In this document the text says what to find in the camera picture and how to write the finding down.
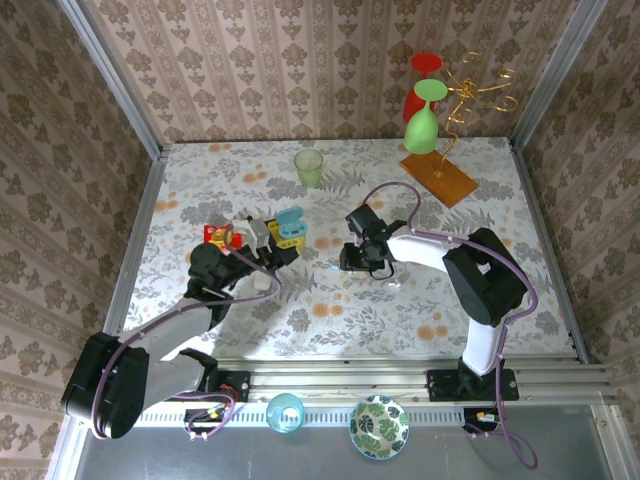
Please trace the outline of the grey metal sheet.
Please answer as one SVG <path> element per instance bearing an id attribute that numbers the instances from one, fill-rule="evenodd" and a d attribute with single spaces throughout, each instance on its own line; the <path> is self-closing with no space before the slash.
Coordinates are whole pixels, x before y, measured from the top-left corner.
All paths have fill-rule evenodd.
<path id="1" fill-rule="evenodd" d="M 232 428 L 208 441 L 178 429 L 137 429 L 120 440 L 90 440 L 74 480 L 612 480 L 585 435 L 532 439 L 539 466 L 523 467 L 499 438 L 415 428 L 390 460 L 372 460 L 344 428 L 292 435 Z"/>

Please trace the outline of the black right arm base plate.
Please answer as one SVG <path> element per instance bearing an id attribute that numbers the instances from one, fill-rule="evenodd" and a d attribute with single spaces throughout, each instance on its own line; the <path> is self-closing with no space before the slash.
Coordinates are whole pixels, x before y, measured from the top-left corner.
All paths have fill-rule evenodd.
<path id="1" fill-rule="evenodd" d="M 457 369 L 434 369 L 426 372 L 426 387 L 433 402 L 489 402 L 496 400 L 496 373 L 484 377 Z M 517 401 L 520 398 L 515 373 L 503 369 L 500 377 L 501 398 Z"/>

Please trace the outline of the green wine glass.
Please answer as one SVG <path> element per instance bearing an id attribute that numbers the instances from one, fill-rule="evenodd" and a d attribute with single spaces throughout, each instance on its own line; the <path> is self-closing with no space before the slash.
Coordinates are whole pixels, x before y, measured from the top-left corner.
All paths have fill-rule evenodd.
<path id="1" fill-rule="evenodd" d="M 425 104 L 411 116 L 405 132 L 404 145 L 413 154 L 428 154 L 436 147 L 439 131 L 437 117 L 430 105 L 445 98 L 448 87 L 439 80 L 429 78 L 418 81 L 413 92 Z"/>

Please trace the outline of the red snack packet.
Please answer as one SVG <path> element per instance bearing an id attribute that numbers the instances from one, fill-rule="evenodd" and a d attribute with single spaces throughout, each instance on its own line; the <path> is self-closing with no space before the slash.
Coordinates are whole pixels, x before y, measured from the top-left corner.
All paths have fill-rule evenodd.
<path id="1" fill-rule="evenodd" d="M 204 242 L 218 247 L 222 252 L 228 252 L 228 248 L 238 249 L 243 246 L 243 237 L 233 231 L 230 225 L 217 226 L 206 224 L 204 226 Z"/>

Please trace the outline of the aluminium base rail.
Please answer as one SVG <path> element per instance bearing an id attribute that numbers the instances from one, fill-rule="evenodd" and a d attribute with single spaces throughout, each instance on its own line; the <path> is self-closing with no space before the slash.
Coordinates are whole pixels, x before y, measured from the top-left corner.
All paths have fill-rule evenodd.
<path id="1" fill-rule="evenodd" d="M 265 402 L 291 392 L 313 405 L 342 405 L 361 396 L 389 394 L 401 400 L 433 402 L 426 387 L 426 372 L 457 369 L 456 359 L 350 358 L 350 359 L 231 359 L 218 362 L 218 370 L 251 374 L 246 402 Z M 540 405 L 611 403 L 616 389 L 604 367 L 569 358 L 510 359 L 505 369 L 515 373 L 520 398 Z M 443 403 L 484 405 L 489 402 Z"/>

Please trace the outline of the blue earbud charging case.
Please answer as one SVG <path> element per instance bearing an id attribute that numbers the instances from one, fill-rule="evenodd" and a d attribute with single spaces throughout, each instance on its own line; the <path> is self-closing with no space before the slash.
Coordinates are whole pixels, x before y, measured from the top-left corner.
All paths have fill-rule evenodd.
<path id="1" fill-rule="evenodd" d="M 306 236 L 308 227 L 303 216 L 304 210 L 299 206 L 281 210 L 276 214 L 277 232 L 281 240 L 294 240 Z"/>

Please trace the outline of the aluminium table side rail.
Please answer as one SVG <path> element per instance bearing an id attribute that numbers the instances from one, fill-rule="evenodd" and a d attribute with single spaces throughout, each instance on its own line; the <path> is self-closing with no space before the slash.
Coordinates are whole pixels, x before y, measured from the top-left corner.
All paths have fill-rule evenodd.
<path id="1" fill-rule="evenodd" d="M 545 257 L 549 276 L 556 293 L 560 311 L 563 314 L 565 326 L 572 339 L 576 356 L 582 364 L 590 364 L 591 359 L 580 331 L 580 326 L 578 324 L 569 292 L 566 288 L 564 278 L 562 276 L 562 271 L 558 259 L 555 255 L 552 238 L 549 233 L 549 229 L 547 228 L 545 216 L 543 214 L 541 204 L 537 198 L 533 181 L 527 169 L 526 161 L 521 150 L 515 145 L 515 142 L 513 140 L 509 139 L 508 145 L 514 159 L 514 164 L 518 172 L 525 197 L 527 199 L 541 249 Z"/>
<path id="2" fill-rule="evenodd" d="M 170 148 L 164 148 L 152 162 L 139 208 L 131 230 L 127 250 L 116 282 L 114 294 L 106 316 L 103 331 L 117 334 L 125 325 L 127 312 L 133 295 L 145 242 L 154 213 Z"/>

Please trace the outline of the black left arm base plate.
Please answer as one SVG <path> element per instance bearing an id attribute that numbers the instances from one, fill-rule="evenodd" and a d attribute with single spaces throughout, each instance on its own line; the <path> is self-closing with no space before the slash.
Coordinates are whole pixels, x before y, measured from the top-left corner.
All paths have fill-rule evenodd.
<path id="1" fill-rule="evenodd" d="M 196 399 L 204 395 L 205 399 L 213 397 L 215 392 L 229 394 L 236 402 L 246 402 L 249 398 L 251 374 L 248 371 L 216 370 L 205 376 L 193 392 L 181 392 L 170 401 L 179 399 Z"/>

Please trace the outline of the green plastic tumbler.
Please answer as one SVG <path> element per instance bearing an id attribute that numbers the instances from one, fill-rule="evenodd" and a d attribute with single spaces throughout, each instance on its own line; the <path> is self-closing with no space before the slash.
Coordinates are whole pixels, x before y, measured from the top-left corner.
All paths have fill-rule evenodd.
<path id="1" fill-rule="evenodd" d="M 307 188 L 319 186 L 324 166 L 324 157 L 315 149 L 304 149 L 294 156 L 294 165 L 302 184 Z"/>

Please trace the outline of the aluminium corner post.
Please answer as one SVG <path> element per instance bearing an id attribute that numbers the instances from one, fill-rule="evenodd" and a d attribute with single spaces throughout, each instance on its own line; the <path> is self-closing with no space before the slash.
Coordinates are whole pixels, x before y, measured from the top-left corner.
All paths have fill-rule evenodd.
<path id="1" fill-rule="evenodd" d="M 608 0 L 580 0 L 511 136 L 522 150 L 569 73 Z"/>
<path id="2" fill-rule="evenodd" d="M 59 3 L 149 157 L 153 161 L 158 160 L 163 150 L 162 144 L 85 1 L 59 0 Z"/>

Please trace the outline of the red wine glass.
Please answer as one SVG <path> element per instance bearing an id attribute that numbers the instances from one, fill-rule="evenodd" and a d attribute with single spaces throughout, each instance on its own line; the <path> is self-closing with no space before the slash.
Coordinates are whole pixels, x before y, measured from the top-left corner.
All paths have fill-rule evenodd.
<path id="1" fill-rule="evenodd" d="M 427 79 L 429 76 L 437 72 L 443 65 L 442 59 L 433 53 L 430 52 L 422 52 L 415 54 L 411 59 L 412 68 L 417 71 L 422 79 Z M 411 88 L 406 96 L 404 109 L 403 109 L 403 120 L 405 123 L 408 123 L 412 116 L 423 109 L 426 105 L 426 101 L 420 98 L 414 88 Z"/>

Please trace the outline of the teal drinking glass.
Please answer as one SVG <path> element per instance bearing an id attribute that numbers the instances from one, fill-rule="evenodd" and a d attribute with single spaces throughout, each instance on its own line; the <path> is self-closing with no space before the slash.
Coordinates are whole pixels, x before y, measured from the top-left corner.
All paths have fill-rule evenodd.
<path id="1" fill-rule="evenodd" d="M 302 401 L 291 393 L 275 396 L 267 405 L 266 422 L 277 433 L 289 434 L 304 423 L 305 409 Z"/>

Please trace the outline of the leaf pattern bowl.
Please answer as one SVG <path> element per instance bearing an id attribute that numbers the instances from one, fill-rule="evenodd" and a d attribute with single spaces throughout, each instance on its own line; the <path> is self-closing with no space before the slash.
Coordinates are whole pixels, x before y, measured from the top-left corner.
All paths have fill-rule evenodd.
<path id="1" fill-rule="evenodd" d="M 370 395 L 352 410 L 349 434 L 353 445 L 373 460 L 398 455 L 409 438 L 409 417 L 405 409 L 386 395 Z"/>

